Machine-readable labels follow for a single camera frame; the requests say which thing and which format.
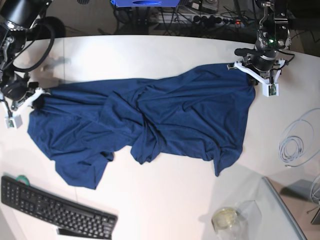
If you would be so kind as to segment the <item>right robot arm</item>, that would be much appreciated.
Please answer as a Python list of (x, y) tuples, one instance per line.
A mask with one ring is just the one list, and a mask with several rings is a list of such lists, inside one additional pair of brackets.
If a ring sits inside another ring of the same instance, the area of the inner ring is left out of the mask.
[[(0, 104), (6, 127), (18, 129), (22, 112), (48, 90), (30, 82), (30, 72), (49, 55), (56, 38), (53, 27), (45, 20), (50, 0), (4, 0), (0, 3)], [(49, 44), (42, 57), (31, 67), (19, 68), (15, 60), (31, 45), (27, 34), (34, 28), (49, 31)]]

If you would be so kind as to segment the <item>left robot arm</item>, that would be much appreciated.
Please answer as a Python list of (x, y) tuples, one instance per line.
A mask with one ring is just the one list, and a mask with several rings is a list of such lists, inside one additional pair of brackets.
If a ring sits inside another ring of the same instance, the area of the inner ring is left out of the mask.
[(284, 67), (295, 58), (285, 52), (291, 44), (286, 0), (253, 0), (252, 12), (256, 23), (256, 42), (252, 49), (237, 48), (240, 61), (229, 63), (227, 68), (238, 69), (261, 83), (265, 97), (279, 96), (279, 77)]

